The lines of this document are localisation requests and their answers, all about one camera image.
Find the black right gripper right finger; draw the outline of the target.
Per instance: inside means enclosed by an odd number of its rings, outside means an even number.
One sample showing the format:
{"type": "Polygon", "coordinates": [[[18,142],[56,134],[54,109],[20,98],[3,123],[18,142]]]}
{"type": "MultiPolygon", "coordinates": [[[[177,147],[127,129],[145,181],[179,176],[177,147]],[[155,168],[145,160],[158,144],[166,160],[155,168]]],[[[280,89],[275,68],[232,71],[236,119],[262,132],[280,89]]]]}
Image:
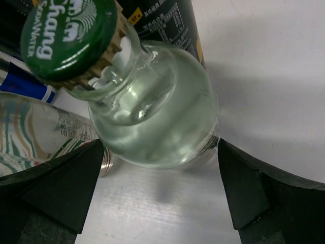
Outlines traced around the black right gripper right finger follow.
{"type": "Polygon", "coordinates": [[[324,184],[218,144],[220,174],[241,243],[324,243],[324,184]]]}

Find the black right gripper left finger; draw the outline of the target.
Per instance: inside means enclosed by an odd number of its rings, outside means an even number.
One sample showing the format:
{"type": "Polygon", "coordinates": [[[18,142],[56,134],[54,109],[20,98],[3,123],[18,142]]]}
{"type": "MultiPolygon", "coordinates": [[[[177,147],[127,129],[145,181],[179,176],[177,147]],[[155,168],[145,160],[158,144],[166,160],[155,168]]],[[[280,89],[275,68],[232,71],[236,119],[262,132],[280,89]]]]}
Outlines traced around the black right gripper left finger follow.
{"type": "Polygon", "coordinates": [[[1,177],[1,243],[74,243],[104,156],[100,140],[1,177]]]}

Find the clear Chang soda bottle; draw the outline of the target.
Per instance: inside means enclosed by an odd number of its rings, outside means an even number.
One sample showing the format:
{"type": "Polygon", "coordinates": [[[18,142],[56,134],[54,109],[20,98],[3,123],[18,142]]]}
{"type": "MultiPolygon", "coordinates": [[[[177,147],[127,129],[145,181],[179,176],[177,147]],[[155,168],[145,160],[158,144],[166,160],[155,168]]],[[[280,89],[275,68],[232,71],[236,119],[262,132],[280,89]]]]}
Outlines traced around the clear Chang soda bottle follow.
{"type": "Polygon", "coordinates": [[[1,176],[58,158],[98,138],[85,117],[37,99],[1,93],[1,176]]]}
{"type": "Polygon", "coordinates": [[[125,161],[174,168],[217,147],[205,69],[177,46],[140,41],[117,1],[39,1],[21,55],[43,83],[88,102],[101,141],[125,161]]]}

